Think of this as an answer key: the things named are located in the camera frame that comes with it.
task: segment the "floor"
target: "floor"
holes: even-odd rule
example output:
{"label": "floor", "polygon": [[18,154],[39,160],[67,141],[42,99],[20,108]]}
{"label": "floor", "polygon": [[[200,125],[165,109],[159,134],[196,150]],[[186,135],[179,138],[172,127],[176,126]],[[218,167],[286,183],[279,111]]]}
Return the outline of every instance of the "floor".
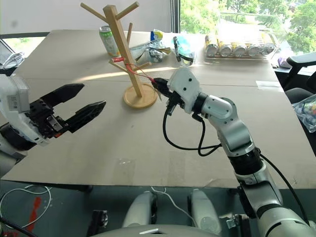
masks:
{"label": "floor", "polygon": [[[25,184],[0,181],[0,194],[14,189],[22,188]],[[187,210],[187,195],[193,188],[167,188],[167,192],[174,201],[183,209]],[[107,210],[109,223],[105,231],[120,228],[130,204],[142,192],[149,187],[126,187],[126,186],[95,186],[91,193],[86,194],[74,190],[53,188],[51,190],[52,200],[48,211],[34,225],[33,233],[39,237],[85,237],[93,210]],[[228,194],[227,189],[203,188],[207,196],[212,200],[217,214],[222,217],[222,228],[224,237],[238,237],[236,229],[228,230],[225,224],[225,216],[230,213],[244,213],[238,200],[238,196]],[[289,190],[281,191],[284,205],[292,208],[299,215],[299,208],[294,202]],[[316,190],[298,190],[298,196],[304,204],[309,219],[316,220],[315,210]],[[39,196],[40,206],[37,215],[40,215],[47,204],[48,194]],[[3,202],[3,215],[17,224],[27,223],[32,217],[36,195],[13,192]],[[189,219],[179,210],[175,209],[166,196],[158,195],[157,224],[188,225]],[[257,237],[255,220],[251,220],[252,236]]]}

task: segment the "row of cans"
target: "row of cans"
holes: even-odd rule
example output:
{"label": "row of cans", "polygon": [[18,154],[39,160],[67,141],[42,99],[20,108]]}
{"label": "row of cans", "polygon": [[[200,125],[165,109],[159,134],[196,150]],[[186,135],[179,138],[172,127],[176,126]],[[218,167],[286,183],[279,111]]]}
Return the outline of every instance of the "row of cans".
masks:
{"label": "row of cans", "polygon": [[254,44],[240,42],[225,42],[218,40],[214,35],[205,36],[205,55],[206,57],[214,57],[221,55],[222,57],[258,57],[270,54],[275,50],[273,43]]}

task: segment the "wooden peg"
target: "wooden peg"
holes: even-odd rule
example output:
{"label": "wooden peg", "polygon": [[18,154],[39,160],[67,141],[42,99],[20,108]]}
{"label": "wooden peg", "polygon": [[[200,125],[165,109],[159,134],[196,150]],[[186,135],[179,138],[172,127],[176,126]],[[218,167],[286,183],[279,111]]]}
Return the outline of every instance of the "wooden peg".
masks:
{"label": "wooden peg", "polygon": [[147,67],[147,66],[150,66],[151,64],[152,64],[151,62],[147,62],[147,63],[144,63],[144,64],[142,64],[142,65],[140,65],[140,66],[136,66],[136,68],[134,68],[133,71],[140,70],[140,69],[142,69],[142,68],[145,68],[145,67]]}
{"label": "wooden peg", "polygon": [[130,36],[132,34],[132,27],[133,27],[133,23],[129,23],[129,27],[128,27],[128,32],[127,32],[127,44],[129,45],[129,41],[130,41]]}
{"label": "wooden peg", "polygon": [[128,73],[128,71],[124,67],[120,66],[119,64],[116,64],[116,63],[112,62],[112,60],[109,61],[109,64],[113,65],[114,67],[117,67],[118,69],[122,70],[125,73]]}
{"label": "wooden peg", "polygon": [[127,8],[125,8],[123,11],[121,11],[119,14],[117,14],[115,16],[115,18],[117,20],[121,19],[123,16],[127,15],[128,13],[130,13],[132,10],[136,9],[139,7],[139,3],[136,1],[134,2],[132,5],[128,6]]}
{"label": "wooden peg", "polygon": [[84,4],[83,2],[80,3],[80,6],[84,9],[86,9],[88,12],[92,13],[93,15],[95,15],[96,17],[100,18],[102,21],[105,21],[107,23],[107,19],[101,15],[99,12],[97,12],[96,10],[92,9],[91,7],[89,7],[88,5]]}

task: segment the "wall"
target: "wall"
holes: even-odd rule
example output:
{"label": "wall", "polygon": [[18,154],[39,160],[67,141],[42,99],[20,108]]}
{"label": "wall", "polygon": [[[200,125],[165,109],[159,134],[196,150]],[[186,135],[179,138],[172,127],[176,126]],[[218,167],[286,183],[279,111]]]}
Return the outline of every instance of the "wall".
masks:
{"label": "wall", "polygon": [[[0,34],[49,32],[54,29],[98,29],[105,23],[80,7],[80,2],[103,13],[107,4],[118,12],[135,0],[0,0]],[[122,18],[134,31],[171,31],[170,0],[138,0],[140,6]]]}

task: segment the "green can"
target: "green can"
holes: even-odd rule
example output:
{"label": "green can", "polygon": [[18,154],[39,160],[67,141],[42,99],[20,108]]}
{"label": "green can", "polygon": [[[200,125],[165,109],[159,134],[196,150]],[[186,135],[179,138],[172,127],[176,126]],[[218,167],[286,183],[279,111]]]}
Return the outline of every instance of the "green can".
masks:
{"label": "green can", "polygon": [[117,44],[115,43],[112,31],[110,26],[102,26],[99,30],[99,35],[101,37],[102,43],[105,46],[108,54],[111,57],[118,57],[120,56],[119,49]]}

